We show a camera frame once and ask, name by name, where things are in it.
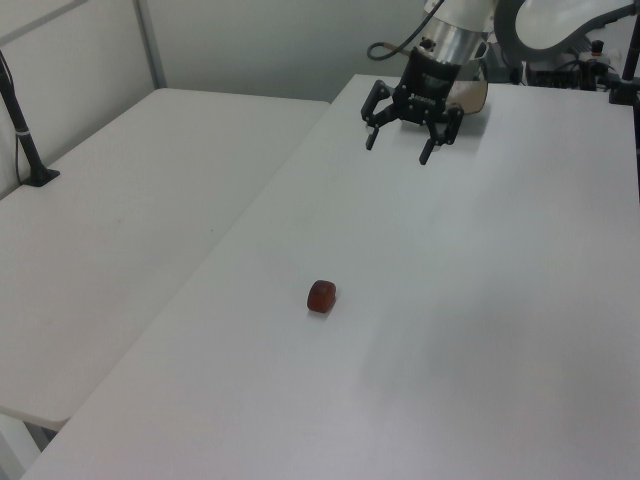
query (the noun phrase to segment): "cable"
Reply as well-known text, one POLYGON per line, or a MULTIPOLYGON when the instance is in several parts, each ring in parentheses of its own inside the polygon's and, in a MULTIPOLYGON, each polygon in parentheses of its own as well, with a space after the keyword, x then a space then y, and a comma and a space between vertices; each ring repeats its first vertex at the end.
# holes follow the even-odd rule
MULTIPOLYGON (((398 49, 397 45, 394 45, 393 43, 387 43, 387 42, 384 42, 382 44, 382 47, 386 48, 387 50, 397 50, 398 49)), ((408 57, 408 56, 411 55, 411 52, 409 50, 399 50, 398 53, 400 55, 404 55, 405 57, 408 57)))
POLYGON ((556 73, 556 72, 558 72, 558 71, 562 70, 563 68, 567 68, 567 67, 570 67, 570 66, 572 66, 572 65, 573 65, 573 69, 575 69, 575 67, 576 67, 577 65, 580 65, 581 63, 583 63, 581 60, 571 60, 570 62, 567 62, 567 63, 565 63, 565 64, 563 64, 563 65, 560 65, 560 66, 559 66, 558 68, 556 68, 552 73, 556 73))
POLYGON ((22 185, 22 179, 20 178, 20 168, 18 167, 18 134, 16 133, 16 178, 18 179, 18 185, 22 185))
MULTIPOLYGON (((15 88, 15 84, 13 83, 13 75, 11 75, 11 69, 9 68, 9 64, 7 64, 7 60, 4 58, 2 54, 2 50, 0 50, 0 63, 2 63, 2 68, 5 72, 7 72, 7 76, 9 77, 9 83, 12 88, 15 88)), ((15 164, 16 164, 16 178, 18 179, 18 185, 22 185, 22 179, 20 178, 20 167, 18 166, 18 151, 19 151, 19 138, 18 133, 16 133, 16 155, 15 155, 15 164)))
POLYGON ((385 54, 385 55, 380 55, 380 56, 375 56, 373 54, 373 50, 375 50, 376 48, 379 47, 384 47, 385 43, 384 42, 376 42, 373 43, 369 46, 369 48, 367 49, 367 57, 370 60, 373 60, 374 62, 382 62, 383 60, 388 60, 391 57, 394 57, 395 55, 397 55, 398 53, 400 53, 402 50, 405 49, 405 47, 407 45, 409 45, 411 42, 413 42, 413 40, 420 35, 420 32, 422 30, 424 30, 424 28, 427 26, 427 24, 429 23, 429 21, 433 18, 433 16, 436 14, 436 12, 438 11, 438 9, 442 6, 442 4, 445 2, 445 0, 440 0, 435 7, 433 7, 433 10, 431 10, 429 12, 429 14, 427 15, 427 18, 425 18, 422 23, 420 24, 420 26, 418 27, 418 29, 413 32, 411 34, 411 36, 409 38, 407 38, 404 42, 402 42, 402 44, 400 44, 399 47, 397 47, 395 50, 392 50, 391 52, 385 54))
POLYGON ((0 50, 0 62, 2 62, 2 67, 7 72, 7 75, 9 77, 9 83, 13 87, 14 86, 13 85, 13 75, 11 75, 11 69, 9 68, 9 64, 7 63, 7 61, 4 58, 4 55, 2 54, 2 50, 0 50))

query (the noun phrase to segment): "tabletop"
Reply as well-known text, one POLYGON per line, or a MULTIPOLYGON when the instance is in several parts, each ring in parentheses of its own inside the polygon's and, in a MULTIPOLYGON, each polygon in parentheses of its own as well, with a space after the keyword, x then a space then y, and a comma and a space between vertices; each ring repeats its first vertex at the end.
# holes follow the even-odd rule
MULTIPOLYGON (((640 477, 630 108, 490 87, 364 148, 357 76, 25 480, 640 477), (309 313, 333 281, 328 316, 309 313)), ((393 83, 394 79, 385 79, 393 83)))
POLYGON ((328 105, 158 90, 0 202, 0 413, 59 429, 328 105))

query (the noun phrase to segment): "black cord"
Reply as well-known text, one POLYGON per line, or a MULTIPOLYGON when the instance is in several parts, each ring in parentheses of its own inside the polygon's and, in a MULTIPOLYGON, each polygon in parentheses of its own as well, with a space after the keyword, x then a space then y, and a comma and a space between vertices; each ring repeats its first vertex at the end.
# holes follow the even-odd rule
MULTIPOLYGON (((11 75, 11 69, 9 68, 9 64, 7 63, 7 60, 4 58, 4 55, 2 54, 2 50, 0 50, 0 63, 2 63, 2 68, 4 69, 5 72, 7 72, 7 76, 9 77, 9 83, 11 84, 11 87, 15 88, 15 85, 13 83, 13 75, 11 75)), ((20 167, 18 165, 18 150, 19 150, 19 138, 18 138, 18 134, 16 133, 16 155, 15 155, 15 164, 16 164, 16 178, 18 179, 18 185, 22 185, 22 179, 20 178, 20 167)))
POLYGON ((398 46, 395 50, 392 50, 391 52, 386 53, 386 54, 384 54, 384 55, 375 56, 375 55, 373 54, 373 51, 374 51, 376 48, 384 47, 384 46, 385 46, 385 42, 376 42, 376 43, 371 44, 371 45, 369 46, 369 48, 367 49, 367 57, 368 57, 370 60, 373 60, 374 62, 382 62, 383 60, 388 60, 389 58, 391 58, 391 57, 393 57, 393 56, 397 55, 398 53, 402 52, 402 51, 405 49, 405 47, 406 47, 407 45, 409 45, 411 42, 413 42, 413 40, 414 40, 418 35, 420 35, 420 32, 421 32, 422 30, 424 30, 424 27, 426 27, 426 26, 427 26, 427 24, 429 23, 429 21, 433 18, 433 16, 436 14, 436 12, 438 11, 438 9, 442 6, 442 4, 443 4, 444 2, 445 2, 445 0, 440 0, 440 1, 436 4, 436 6, 435 6, 435 7, 433 7, 433 10, 431 10, 431 11, 429 12, 429 14, 427 15, 427 18, 425 18, 425 19, 422 21, 422 23, 420 24, 420 26, 418 27, 418 29, 417 29, 415 32, 413 32, 409 38, 407 38, 404 42, 402 42, 402 44, 400 44, 400 46, 398 46))
POLYGON ((18 134, 16 133, 16 178, 18 179, 18 185, 22 185, 22 179, 20 178, 20 168, 18 167, 18 134))
POLYGON ((2 50, 0 50, 0 62, 2 62, 2 67, 7 72, 7 76, 9 77, 9 83, 13 87, 13 75, 11 75, 11 69, 9 68, 9 64, 7 63, 7 61, 4 58, 4 55, 2 54, 2 50))
POLYGON ((581 60, 571 60, 570 62, 567 62, 563 65, 560 65, 558 68, 556 68, 552 73, 558 72, 560 70, 562 70, 563 68, 567 68, 573 65, 573 69, 571 69, 570 71, 573 71, 575 69, 575 67, 577 65, 580 65, 581 63, 583 63, 581 60))

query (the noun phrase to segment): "white wall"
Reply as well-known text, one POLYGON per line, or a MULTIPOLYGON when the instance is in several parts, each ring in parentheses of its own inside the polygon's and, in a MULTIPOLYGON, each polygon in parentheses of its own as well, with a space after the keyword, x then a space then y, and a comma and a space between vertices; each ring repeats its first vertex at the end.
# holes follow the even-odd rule
POLYGON ((406 57, 366 58, 422 21, 423 0, 142 0, 168 86, 332 101, 356 73, 401 75, 406 57))
MULTIPOLYGON (((153 90, 133 0, 89 0, 0 49, 45 164, 153 90)), ((0 102, 0 198, 16 186, 13 148, 0 102)))

